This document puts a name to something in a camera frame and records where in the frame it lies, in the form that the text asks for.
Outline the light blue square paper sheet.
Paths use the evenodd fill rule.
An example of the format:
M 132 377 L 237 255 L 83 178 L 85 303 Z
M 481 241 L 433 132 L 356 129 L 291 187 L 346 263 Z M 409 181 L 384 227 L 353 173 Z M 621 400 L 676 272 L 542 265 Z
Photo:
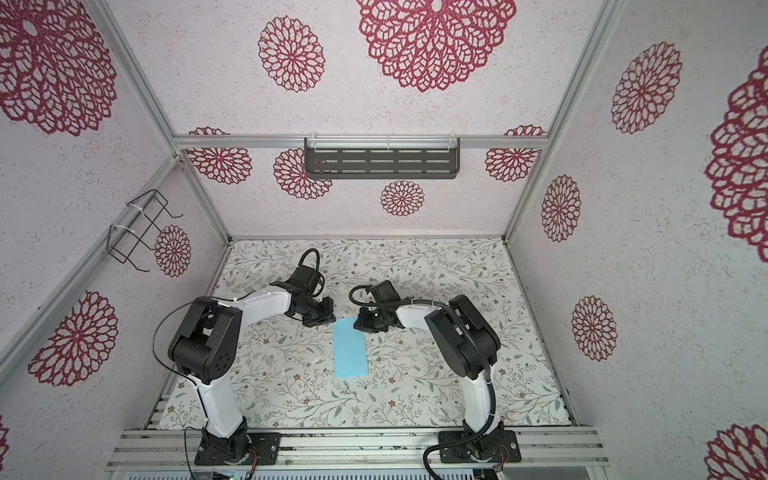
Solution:
M 336 378 L 368 375 L 364 333 L 354 328 L 354 318 L 341 318 L 333 324 L 334 372 Z

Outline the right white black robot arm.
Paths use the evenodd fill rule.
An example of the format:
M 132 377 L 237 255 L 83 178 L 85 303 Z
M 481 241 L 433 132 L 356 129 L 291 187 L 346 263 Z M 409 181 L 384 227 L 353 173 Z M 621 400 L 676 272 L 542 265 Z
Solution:
M 464 426 L 470 439 L 489 436 L 500 424 L 493 386 L 493 367 L 500 340 L 468 297 L 444 303 L 406 298 L 397 301 L 350 301 L 365 320 L 429 332 L 443 359 L 460 378 L 464 398 Z

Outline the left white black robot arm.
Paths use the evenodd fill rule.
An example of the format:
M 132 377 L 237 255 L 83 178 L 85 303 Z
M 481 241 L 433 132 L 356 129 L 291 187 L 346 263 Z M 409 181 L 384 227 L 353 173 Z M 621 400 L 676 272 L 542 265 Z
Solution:
M 244 428 L 229 378 L 241 330 L 285 315 L 307 327 L 336 321 L 333 299 L 317 299 L 298 287 L 277 282 L 239 299 L 200 297 L 191 302 L 168 348 L 168 356 L 195 386 L 206 418 L 206 432 L 230 440 Z

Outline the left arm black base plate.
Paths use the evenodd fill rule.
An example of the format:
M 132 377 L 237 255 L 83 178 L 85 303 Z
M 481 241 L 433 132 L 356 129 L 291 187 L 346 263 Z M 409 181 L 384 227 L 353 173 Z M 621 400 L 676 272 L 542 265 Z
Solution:
M 279 433 L 239 433 L 225 439 L 204 431 L 194 465 L 275 465 L 281 439 Z

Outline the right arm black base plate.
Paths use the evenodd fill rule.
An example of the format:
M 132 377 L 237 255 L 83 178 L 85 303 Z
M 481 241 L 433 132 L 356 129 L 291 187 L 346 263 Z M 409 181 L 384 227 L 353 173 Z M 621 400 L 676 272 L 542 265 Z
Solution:
M 517 437 L 511 430 L 499 425 L 489 435 L 471 442 L 464 442 L 452 447 L 447 443 L 464 440 L 464 431 L 444 430 L 438 434 L 438 444 L 441 445 L 440 460 L 446 464 L 459 463 L 519 463 L 522 460 Z

